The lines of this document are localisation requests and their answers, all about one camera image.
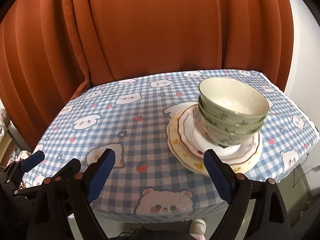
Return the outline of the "green floral bowl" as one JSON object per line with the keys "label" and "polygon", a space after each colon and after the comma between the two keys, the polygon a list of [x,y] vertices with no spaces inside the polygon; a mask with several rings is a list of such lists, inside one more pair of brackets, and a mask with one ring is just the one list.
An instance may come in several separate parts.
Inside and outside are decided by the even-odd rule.
{"label": "green floral bowl", "polygon": [[253,135],[256,135],[258,131],[245,134],[245,135],[237,135],[235,133],[225,132],[213,124],[211,124],[205,117],[201,117],[202,123],[204,125],[204,130],[208,134],[208,137],[215,144],[219,144],[222,146],[235,146],[243,144],[246,140],[251,139]]}
{"label": "green floral bowl", "polygon": [[199,103],[199,111],[203,114],[203,116],[207,119],[207,121],[215,126],[216,128],[227,132],[227,133],[233,133],[237,135],[245,135],[245,134],[252,134],[261,129],[264,119],[261,121],[249,124],[245,120],[240,120],[238,122],[231,123],[227,122],[225,119],[217,118],[211,114],[209,114],[204,107]]}
{"label": "green floral bowl", "polygon": [[199,83],[200,104],[211,115],[236,123],[249,124],[267,116],[266,98],[246,83],[228,77],[211,77]]}

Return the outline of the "white cartoon red-rimmed plate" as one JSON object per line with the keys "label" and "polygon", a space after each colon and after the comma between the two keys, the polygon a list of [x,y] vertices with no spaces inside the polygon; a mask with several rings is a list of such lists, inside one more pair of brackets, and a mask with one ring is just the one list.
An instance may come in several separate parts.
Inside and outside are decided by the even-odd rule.
{"label": "white cartoon red-rimmed plate", "polygon": [[197,104],[190,105],[182,111],[177,120],[177,127],[182,144],[193,157],[203,159],[204,152],[212,149],[224,163],[240,165],[253,157],[259,158],[262,153],[262,138],[258,132],[238,146],[223,148],[214,144],[205,132]]}

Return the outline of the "blue checkered bear tablecloth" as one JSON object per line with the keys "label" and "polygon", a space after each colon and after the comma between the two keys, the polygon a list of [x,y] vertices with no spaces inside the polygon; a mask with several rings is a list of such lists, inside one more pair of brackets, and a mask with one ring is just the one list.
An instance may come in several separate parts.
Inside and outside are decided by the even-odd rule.
{"label": "blue checkered bear tablecloth", "polygon": [[89,89],[63,107],[36,150],[45,159],[24,176],[40,185],[71,159],[83,168],[110,148],[114,168],[94,211],[122,222],[173,222],[223,210],[202,161],[187,170],[170,152],[167,128],[181,109],[197,103],[199,83],[210,77],[244,82],[265,96],[270,110],[260,133],[240,147],[258,162],[249,179],[281,181],[319,141],[306,114],[263,74],[245,70],[198,70],[149,75]]}

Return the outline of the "round yellow floral plate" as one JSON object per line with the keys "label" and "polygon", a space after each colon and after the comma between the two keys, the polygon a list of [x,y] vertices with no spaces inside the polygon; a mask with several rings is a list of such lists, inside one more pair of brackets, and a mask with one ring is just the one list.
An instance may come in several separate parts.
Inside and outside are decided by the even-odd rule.
{"label": "round yellow floral plate", "polygon": [[[176,154],[180,157],[180,159],[188,166],[192,167],[199,172],[204,172],[206,170],[204,166],[203,159],[191,156],[191,153],[188,151],[187,147],[184,146],[181,142],[180,136],[178,135],[178,127],[177,120],[180,117],[182,111],[184,109],[180,109],[170,120],[170,134],[169,138],[171,144],[174,148]],[[240,164],[240,165],[230,165],[234,172],[238,173],[246,173],[251,170],[259,161],[260,157],[253,157],[249,161]]]}

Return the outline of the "orange curtain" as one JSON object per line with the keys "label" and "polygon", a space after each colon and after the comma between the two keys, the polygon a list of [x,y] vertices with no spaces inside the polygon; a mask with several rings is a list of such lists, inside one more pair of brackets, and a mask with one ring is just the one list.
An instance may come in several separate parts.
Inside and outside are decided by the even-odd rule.
{"label": "orange curtain", "polygon": [[280,89],[290,0],[1,0],[1,101],[35,147],[90,87],[183,70],[257,70]]}

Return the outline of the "cluttered shelf at left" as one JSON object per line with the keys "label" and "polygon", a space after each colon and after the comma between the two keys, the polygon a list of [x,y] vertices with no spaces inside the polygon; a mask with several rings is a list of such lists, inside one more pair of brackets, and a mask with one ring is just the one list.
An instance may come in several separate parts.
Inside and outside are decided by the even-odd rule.
{"label": "cluttered shelf at left", "polygon": [[14,126],[1,102],[1,171],[11,158],[16,159],[22,150],[30,152],[31,148]]}

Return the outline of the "scalloped yellow floral plate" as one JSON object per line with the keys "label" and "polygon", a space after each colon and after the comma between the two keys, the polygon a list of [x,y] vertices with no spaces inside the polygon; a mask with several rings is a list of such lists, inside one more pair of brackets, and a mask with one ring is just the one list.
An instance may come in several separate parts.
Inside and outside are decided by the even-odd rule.
{"label": "scalloped yellow floral plate", "polygon": [[168,136],[168,139],[167,139],[168,148],[170,149],[170,151],[172,152],[172,154],[173,154],[173,155],[178,159],[178,161],[179,161],[186,169],[188,169],[189,171],[194,172],[195,174],[201,174],[201,175],[203,175],[203,176],[209,177],[209,174],[208,174],[207,170],[204,170],[204,172],[199,172],[198,170],[193,169],[192,167],[186,165],[186,164],[180,159],[180,157],[176,154],[176,152],[174,151],[174,148],[173,148],[173,146],[172,146],[172,144],[171,144],[170,138],[169,138],[169,134],[170,134],[170,123],[171,123],[171,122],[169,122],[168,125],[167,125],[166,132],[167,132],[167,136]]}

